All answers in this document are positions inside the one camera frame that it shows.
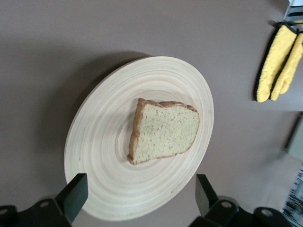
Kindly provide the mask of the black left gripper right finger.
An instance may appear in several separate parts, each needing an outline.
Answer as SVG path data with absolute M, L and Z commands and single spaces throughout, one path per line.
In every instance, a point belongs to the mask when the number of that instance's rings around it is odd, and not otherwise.
M 239 211 L 231 197 L 218 196 L 206 175 L 196 175 L 196 203 L 200 212 L 197 218 L 201 227 L 230 227 Z

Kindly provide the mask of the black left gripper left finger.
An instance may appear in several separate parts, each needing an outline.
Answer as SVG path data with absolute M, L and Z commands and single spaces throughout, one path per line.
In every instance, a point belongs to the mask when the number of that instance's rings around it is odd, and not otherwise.
M 77 174 L 55 198 L 18 213 L 19 227 L 71 227 L 88 198 L 87 174 Z

